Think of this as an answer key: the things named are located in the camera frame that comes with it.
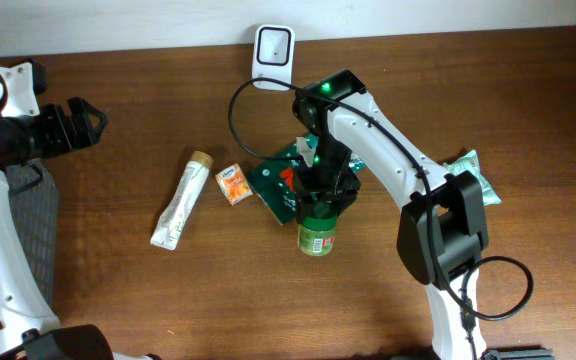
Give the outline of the green lidded jar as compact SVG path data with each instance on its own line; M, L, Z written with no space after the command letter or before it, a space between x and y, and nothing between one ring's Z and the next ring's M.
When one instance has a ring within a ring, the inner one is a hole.
M309 256L325 256L333 248L337 212L328 202L320 202L298 227L297 244Z

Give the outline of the green 3M gloves packet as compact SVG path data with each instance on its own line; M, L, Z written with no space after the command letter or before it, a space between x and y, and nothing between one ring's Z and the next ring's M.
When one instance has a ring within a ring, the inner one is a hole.
M318 144L316 135L308 134L304 139L310 148L316 148ZM293 142L271 157L283 158L296 155L296 142ZM298 165L299 161L266 160L247 175L251 189L271 211L280 225L293 221L296 216L293 168ZM357 173L365 167L365 163L356 154L351 154L349 168L353 173Z

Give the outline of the light green snack packet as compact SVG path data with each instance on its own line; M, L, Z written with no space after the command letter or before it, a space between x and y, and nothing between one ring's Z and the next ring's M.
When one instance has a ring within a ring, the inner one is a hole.
M443 166L453 175L459 175L464 172L471 173L478 180L481 186L483 204L485 206L500 205L502 203L501 198L483 176L479 157L475 150L467 152L465 155L458 157L451 163L444 162Z

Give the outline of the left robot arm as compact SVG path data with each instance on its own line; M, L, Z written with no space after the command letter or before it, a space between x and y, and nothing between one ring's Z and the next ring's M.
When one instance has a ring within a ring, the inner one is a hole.
M0 359L117 359L91 324L63 327L31 272L14 225L10 199L44 179L37 160L97 144L107 116L81 97L40 106L43 65L27 59L0 67Z

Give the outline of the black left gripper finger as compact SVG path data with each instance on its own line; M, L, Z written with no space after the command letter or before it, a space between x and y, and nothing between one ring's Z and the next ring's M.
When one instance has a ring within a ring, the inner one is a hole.
M107 115L82 97L73 97L67 102L71 110L73 125L78 131L103 131L107 126Z
M96 145L105 129L104 124L97 127L90 124L79 124L75 126L74 149L84 149Z

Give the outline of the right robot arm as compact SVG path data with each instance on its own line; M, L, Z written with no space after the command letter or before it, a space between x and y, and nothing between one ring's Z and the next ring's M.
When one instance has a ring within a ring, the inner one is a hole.
M488 232L479 181L428 158L349 70L296 89L292 111L318 138L312 162L296 170L297 222L335 220L356 200L360 182L349 167L356 154L399 209L397 252L425 288L435 357L481 358L476 284Z

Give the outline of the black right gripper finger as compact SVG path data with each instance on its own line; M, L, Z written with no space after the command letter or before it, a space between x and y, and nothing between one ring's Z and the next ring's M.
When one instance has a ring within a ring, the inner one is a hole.
M303 224L307 218L315 217L317 201L312 197L298 197L296 200L296 222Z
M336 193L330 200L332 208L336 212L336 216L339 217L350 205L352 205L356 200L355 192L339 192Z

